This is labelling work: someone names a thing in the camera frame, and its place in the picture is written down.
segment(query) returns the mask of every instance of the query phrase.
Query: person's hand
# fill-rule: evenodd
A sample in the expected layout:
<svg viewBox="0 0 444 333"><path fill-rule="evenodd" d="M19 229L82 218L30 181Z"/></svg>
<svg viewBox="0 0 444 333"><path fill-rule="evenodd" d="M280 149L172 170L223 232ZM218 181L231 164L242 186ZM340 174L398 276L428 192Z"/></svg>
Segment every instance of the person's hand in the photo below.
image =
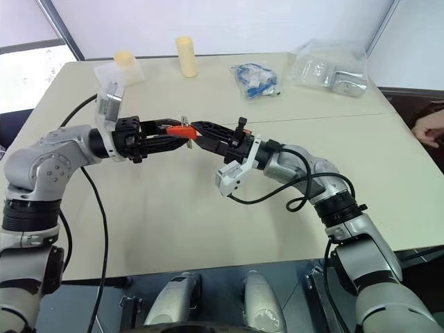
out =
<svg viewBox="0 0 444 333"><path fill-rule="evenodd" d="M423 144L438 148L436 139L444 135L444 109L419 118L411 131Z"/></svg>

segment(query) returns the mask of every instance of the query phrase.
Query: table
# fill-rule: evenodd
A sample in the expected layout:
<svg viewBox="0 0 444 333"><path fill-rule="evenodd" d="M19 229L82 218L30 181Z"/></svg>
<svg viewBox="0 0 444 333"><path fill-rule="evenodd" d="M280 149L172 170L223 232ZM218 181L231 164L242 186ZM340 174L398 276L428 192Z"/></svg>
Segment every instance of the table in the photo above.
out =
<svg viewBox="0 0 444 333"><path fill-rule="evenodd" d="M239 98L230 64L265 60L284 69L285 53L210 56L198 59L200 74L185 79L175 58L141 60L148 80L126 91L121 116L179 118L236 123L263 138L304 146L329 159L355 184L359 203L369 206L376 226L393 250L443 242L444 177L376 86L362 99L307 88L284 88L281 97L247 102ZM65 65L46 91L11 151L32 144L60 124L96 92L92 67ZM72 124L93 125L88 105ZM108 277L183 271L260 262L322 257L327 237L313 207L289 213L298 196L287 189L257 205L223 198L214 185L221 157L199 148L150 155L142 164L104 160L88 171L108 216ZM4 162L0 163L3 175ZM2 188L6 186L0 177ZM239 197L253 199L278 183L255 171ZM98 278L103 229L94 195L80 172L67 186L62 208L74 251L65 280ZM59 244L66 248L61 230Z"/></svg>

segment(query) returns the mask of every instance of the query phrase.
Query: plastic bag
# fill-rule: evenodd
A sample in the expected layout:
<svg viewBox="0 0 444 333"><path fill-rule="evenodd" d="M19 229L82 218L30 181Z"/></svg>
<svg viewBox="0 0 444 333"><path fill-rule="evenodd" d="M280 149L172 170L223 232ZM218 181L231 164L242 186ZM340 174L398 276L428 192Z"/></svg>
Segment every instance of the plastic bag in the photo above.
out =
<svg viewBox="0 0 444 333"><path fill-rule="evenodd" d="M230 67L242 96L248 100L261 96L278 96L278 76L263 63L247 63Z"/></svg>
<svg viewBox="0 0 444 333"><path fill-rule="evenodd" d="M324 88L359 97L367 89L367 55L356 42L311 40L295 51L290 85Z"/></svg>

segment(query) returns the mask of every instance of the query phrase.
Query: foam roll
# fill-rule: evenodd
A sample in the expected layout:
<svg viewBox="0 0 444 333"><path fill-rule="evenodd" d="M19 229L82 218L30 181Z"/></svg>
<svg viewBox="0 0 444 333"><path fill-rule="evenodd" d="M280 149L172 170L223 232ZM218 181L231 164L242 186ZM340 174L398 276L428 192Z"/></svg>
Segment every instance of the foam roll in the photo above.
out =
<svg viewBox="0 0 444 333"><path fill-rule="evenodd" d="M176 38L176 46L178 48L180 68L182 69L183 76L193 78L197 75L193 40L187 36L178 37Z"/></svg>

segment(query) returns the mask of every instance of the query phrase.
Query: orange object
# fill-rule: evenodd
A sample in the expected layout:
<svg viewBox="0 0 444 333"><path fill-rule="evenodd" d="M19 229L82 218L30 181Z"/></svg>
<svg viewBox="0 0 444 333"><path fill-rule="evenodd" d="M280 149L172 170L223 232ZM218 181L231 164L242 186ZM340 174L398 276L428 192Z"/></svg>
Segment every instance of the orange object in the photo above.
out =
<svg viewBox="0 0 444 333"><path fill-rule="evenodd" d="M197 139L197 130L191 126L172 126L166 129L166 132L175 137L187 137L188 139Z"/></svg>

